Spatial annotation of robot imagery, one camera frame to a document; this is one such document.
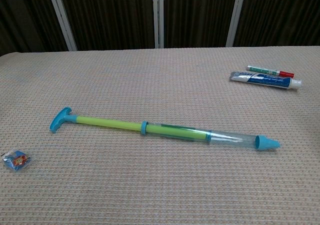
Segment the blue ring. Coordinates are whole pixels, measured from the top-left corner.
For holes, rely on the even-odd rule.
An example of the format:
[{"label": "blue ring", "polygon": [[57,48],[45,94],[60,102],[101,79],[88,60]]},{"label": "blue ring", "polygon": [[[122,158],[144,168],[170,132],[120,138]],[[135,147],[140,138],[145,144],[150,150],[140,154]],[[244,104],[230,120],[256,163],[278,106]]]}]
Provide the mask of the blue ring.
[{"label": "blue ring", "polygon": [[212,133],[212,130],[209,130],[206,134],[205,134],[205,140],[210,143],[211,141],[211,133]]},{"label": "blue ring", "polygon": [[146,135],[147,125],[148,125],[148,122],[147,122],[147,121],[143,121],[143,122],[141,123],[141,131],[140,131],[140,133],[141,133],[142,135]]}]

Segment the blue nozzle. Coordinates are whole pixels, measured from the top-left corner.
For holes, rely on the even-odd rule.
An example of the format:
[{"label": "blue nozzle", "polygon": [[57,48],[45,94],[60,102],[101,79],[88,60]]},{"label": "blue nozzle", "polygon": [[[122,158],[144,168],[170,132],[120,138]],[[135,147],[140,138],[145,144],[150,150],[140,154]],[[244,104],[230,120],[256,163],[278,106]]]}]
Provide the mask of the blue nozzle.
[{"label": "blue nozzle", "polygon": [[280,148],[280,143],[266,136],[258,135],[255,138],[255,147],[258,150],[277,149]]},{"label": "blue nozzle", "polygon": [[69,113],[71,113],[71,111],[72,111],[72,109],[70,107],[65,107],[64,109],[62,109],[58,113],[58,115],[53,119],[53,121],[50,125],[50,131],[55,134],[57,129],[60,128],[60,126],[65,121],[76,123],[77,115],[69,115]]}]

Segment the curtain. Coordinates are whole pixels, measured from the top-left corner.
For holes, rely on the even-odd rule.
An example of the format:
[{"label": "curtain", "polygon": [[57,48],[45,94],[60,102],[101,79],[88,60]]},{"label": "curtain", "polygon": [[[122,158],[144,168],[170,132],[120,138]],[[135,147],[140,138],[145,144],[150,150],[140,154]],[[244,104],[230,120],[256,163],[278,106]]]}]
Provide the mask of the curtain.
[{"label": "curtain", "polygon": [[155,47],[152,0],[63,0],[78,50]]},{"label": "curtain", "polygon": [[0,0],[0,56],[66,51],[51,0]]},{"label": "curtain", "polygon": [[233,45],[320,45],[320,0],[244,0]]},{"label": "curtain", "polygon": [[235,0],[164,0],[166,48],[225,47]]}]

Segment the red marker cap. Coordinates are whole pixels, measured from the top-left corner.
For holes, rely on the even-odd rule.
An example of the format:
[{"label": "red marker cap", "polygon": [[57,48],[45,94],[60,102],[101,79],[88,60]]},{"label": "red marker cap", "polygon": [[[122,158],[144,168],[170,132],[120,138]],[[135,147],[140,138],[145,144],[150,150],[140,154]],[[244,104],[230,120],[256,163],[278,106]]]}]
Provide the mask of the red marker cap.
[{"label": "red marker cap", "polygon": [[280,71],[279,76],[285,77],[285,78],[294,78],[295,74],[290,72]]}]

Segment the candy wrapper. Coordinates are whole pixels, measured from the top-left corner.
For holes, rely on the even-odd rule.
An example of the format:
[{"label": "candy wrapper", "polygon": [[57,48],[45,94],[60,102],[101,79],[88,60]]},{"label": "candy wrapper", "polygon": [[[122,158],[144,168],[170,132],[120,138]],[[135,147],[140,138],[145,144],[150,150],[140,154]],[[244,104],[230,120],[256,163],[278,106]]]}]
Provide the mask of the candy wrapper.
[{"label": "candy wrapper", "polygon": [[9,169],[18,172],[25,169],[33,161],[28,153],[13,149],[1,156],[4,165]]}]

